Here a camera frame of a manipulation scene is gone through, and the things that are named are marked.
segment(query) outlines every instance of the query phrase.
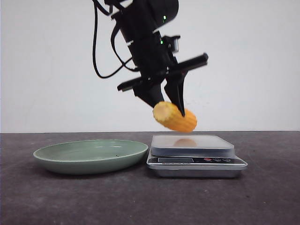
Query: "wire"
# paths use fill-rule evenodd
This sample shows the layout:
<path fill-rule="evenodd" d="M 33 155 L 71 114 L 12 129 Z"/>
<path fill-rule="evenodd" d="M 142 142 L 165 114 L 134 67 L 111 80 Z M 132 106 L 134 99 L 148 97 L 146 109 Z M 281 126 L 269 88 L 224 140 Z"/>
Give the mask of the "wire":
<path fill-rule="evenodd" d="M 138 72 L 139 68 L 129 68 L 129 67 L 127 67 L 126 63 L 121 59 L 121 57 L 118 55 L 118 53 L 116 51 L 116 46 L 114 44 L 114 40 L 115 40 L 115 37 L 116 37 L 117 33 L 119 32 L 119 30 L 120 30 L 120 27 L 119 27 L 118 23 L 116 23 L 115 27 L 112 30 L 112 35 L 111 35 L 111 44 L 112 44 L 113 52 L 116 54 L 119 61 L 122 63 L 123 67 L 125 67 L 126 69 L 128 69 L 132 72 Z"/>
<path fill-rule="evenodd" d="M 96 43 L 97 43 L 97 30 L 98 30 L 98 8 L 100 6 L 104 11 L 106 11 L 106 10 L 100 5 L 100 3 L 97 0 L 93 0 L 93 2 L 94 2 L 94 10 L 95 10 L 95 28 L 94 28 L 93 54 L 92 54 L 93 55 L 93 65 L 94 65 L 94 69 L 95 69 L 95 72 L 98 75 L 98 77 L 106 79 L 106 78 L 109 78 L 109 77 L 115 75 L 117 72 L 119 72 L 124 67 L 124 65 L 126 65 L 129 61 L 132 60 L 132 57 L 130 59 L 128 59 L 124 64 L 122 64 L 119 68 L 117 68 L 112 74 L 110 74 L 108 76 L 102 76 L 99 73 L 98 68 L 97 68 L 97 63 L 96 63 Z"/>

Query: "table surface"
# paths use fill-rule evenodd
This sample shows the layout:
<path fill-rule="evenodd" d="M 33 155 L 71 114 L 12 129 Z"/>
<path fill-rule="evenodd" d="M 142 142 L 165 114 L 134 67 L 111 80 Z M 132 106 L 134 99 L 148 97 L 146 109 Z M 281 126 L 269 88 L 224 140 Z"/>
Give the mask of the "table surface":
<path fill-rule="evenodd" d="M 1 135 L 2 225 L 298 225 L 300 132 L 194 132 L 235 145 L 248 162 L 237 179 L 159 178 L 146 158 L 124 170 L 61 175 L 39 167 L 32 153 L 78 140 L 127 139 L 150 146 L 173 132 Z"/>

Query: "digital kitchen scale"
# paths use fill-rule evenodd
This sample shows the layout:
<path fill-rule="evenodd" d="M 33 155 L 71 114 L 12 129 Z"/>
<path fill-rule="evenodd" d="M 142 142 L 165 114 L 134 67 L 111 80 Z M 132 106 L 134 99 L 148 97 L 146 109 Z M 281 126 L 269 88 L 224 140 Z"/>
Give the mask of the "digital kitchen scale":
<path fill-rule="evenodd" d="M 248 164 L 215 135 L 155 135 L 147 165 L 161 177 L 233 178 Z"/>

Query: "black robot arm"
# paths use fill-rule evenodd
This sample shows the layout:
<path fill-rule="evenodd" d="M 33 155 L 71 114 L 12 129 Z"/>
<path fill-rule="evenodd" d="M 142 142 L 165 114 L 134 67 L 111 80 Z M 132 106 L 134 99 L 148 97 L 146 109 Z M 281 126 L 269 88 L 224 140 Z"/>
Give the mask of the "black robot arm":
<path fill-rule="evenodd" d="M 124 62 L 117 53 L 116 55 L 123 67 L 141 73 L 141 77 L 121 83 L 118 90 L 133 89 L 136 96 L 154 107 L 164 100 L 161 82 L 166 79 L 165 92 L 184 116 L 184 78 L 189 70 L 207 65 L 208 55 L 204 53 L 178 63 L 173 54 L 178 51 L 180 36 L 161 37 L 157 30 L 177 15 L 178 0 L 133 0 L 127 7 L 120 4 L 122 1 L 124 0 L 105 0 L 105 4 L 110 6 L 110 11 L 107 12 L 97 0 L 93 0 L 95 9 L 98 8 L 105 15 L 112 14 L 113 6 L 118 9 L 111 16 L 116 21 L 111 36 L 112 48 L 116 53 L 114 38 L 120 30 L 136 67 L 128 68 L 128 61 Z"/>

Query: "ceramic plate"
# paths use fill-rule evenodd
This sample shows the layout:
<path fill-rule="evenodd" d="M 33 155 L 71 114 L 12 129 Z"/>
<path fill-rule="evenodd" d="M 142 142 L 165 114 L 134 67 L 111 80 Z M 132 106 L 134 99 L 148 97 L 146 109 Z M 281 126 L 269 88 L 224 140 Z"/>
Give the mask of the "ceramic plate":
<path fill-rule="evenodd" d="M 139 162 L 148 146 L 127 140 L 68 142 L 36 150 L 33 156 L 45 169 L 64 174 L 116 171 Z"/>

